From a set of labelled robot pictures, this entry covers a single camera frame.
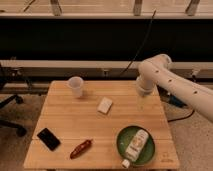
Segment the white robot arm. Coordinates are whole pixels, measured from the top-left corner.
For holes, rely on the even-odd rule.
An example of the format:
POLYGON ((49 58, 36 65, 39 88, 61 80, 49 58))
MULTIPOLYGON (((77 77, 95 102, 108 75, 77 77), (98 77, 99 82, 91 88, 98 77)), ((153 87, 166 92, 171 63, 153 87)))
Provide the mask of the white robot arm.
POLYGON ((172 60, 166 54, 143 60, 138 65, 138 94, 142 97, 150 95, 158 85, 213 123, 213 90, 172 73, 171 65, 172 60))

